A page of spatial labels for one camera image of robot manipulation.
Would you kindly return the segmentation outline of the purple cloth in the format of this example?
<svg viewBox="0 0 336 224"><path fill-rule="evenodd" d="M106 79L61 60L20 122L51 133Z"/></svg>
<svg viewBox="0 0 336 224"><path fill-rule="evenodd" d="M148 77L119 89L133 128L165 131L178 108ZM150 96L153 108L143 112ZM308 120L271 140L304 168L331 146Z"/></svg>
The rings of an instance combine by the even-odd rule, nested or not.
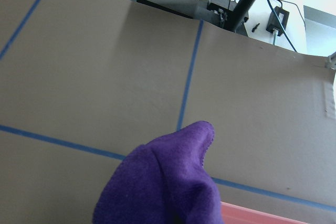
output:
<svg viewBox="0 0 336 224"><path fill-rule="evenodd" d="M214 128L197 121L134 149L116 168L93 223L222 223L217 186L204 169Z"/></svg>

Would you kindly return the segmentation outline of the black power adapter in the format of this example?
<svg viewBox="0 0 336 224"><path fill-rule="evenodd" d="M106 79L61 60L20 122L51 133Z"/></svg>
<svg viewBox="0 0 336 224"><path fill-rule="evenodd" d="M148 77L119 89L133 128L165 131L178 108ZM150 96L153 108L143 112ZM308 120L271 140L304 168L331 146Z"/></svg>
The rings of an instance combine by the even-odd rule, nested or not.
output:
<svg viewBox="0 0 336 224"><path fill-rule="evenodd" d="M276 31L277 36L281 36L283 34L283 30L286 29L288 19L289 19L289 12L287 10L284 10L282 7L276 6L274 8L274 12L271 11L266 26L266 31L270 33Z"/></svg>

